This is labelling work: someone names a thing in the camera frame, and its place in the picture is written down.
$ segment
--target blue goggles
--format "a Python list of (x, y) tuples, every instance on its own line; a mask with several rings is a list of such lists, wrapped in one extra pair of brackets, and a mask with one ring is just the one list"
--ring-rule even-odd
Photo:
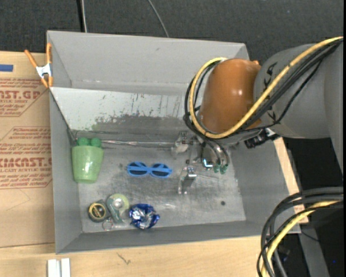
[(135, 161), (128, 164), (127, 172), (132, 177), (143, 177), (150, 174), (156, 178), (167, 178), (171, 175), (172, 170), (163, 163), (155, 163), (151, 167), (147, 167), (145, 163)]

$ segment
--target green plastic cup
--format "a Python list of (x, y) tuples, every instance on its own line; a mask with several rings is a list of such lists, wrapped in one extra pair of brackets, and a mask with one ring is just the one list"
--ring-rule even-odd
[(96, 182), (104, 150), (91, 145), (78, 145), (72, 148), (73, 177), (76, 182), (92, 184)]

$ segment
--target bin floor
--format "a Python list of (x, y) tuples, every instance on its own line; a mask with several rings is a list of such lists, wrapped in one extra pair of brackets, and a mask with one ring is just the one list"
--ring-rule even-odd
[[(173, 157), (169, 148), (148, 148), (131, 145), (113, 145), (104, 149), (104, 160), (97, 182), (78, 184), (83, 232), (104, 231), (101, 223), (88, 218), (91, 203), (115, 194), (124, 194), (130, 204), (147, 203), (160, 215), (155, 227), (185, 226), (192, 224), (221, 223), (246, 220), (242, 197), (235, 179), (233, 165), (226, 174), (205, 171), (200, 163), (195, 165), (197, 178), (188, 194), (178, 194), (180, 173), (186, 165), (188, 153)], [(150, 175), (132, 177), (126, 167), (130, 162), (141, 161), (148, 167), (164, 163), (173, 169), (168, 178)], [(135, 229), (126, 217), (126, 224), (114, 230)]]

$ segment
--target black floor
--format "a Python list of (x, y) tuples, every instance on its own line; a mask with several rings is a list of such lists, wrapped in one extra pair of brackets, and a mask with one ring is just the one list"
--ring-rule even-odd
[[(245, 43), (265, 62), (289, 47), (344, 33), (344, 0), (151, 0), (174, 38)], [(89, 32), (165, 36), (148, 0), (85, 0)], [(0, 0), (0, 50), (44, 52), (46, 30), (80, 31), (74, 0)], [(342, 184), (329, 139), (290, 140), (303, 188)], [(317, 228), (331, 276), (344, 275), (343, 213)], [(290, 238), (293, 276), (304, 261)]]

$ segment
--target green led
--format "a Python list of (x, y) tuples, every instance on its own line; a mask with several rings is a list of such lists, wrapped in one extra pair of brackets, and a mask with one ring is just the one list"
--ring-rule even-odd
[(218, 164), (215, 164), (213, 167), (213, 170), (215, 173), (217, 173), (219, 171), (220, 166)]
[(227, 171), (228, 165), (223, 165), (220, 167), (220, 174), (225, 174)]

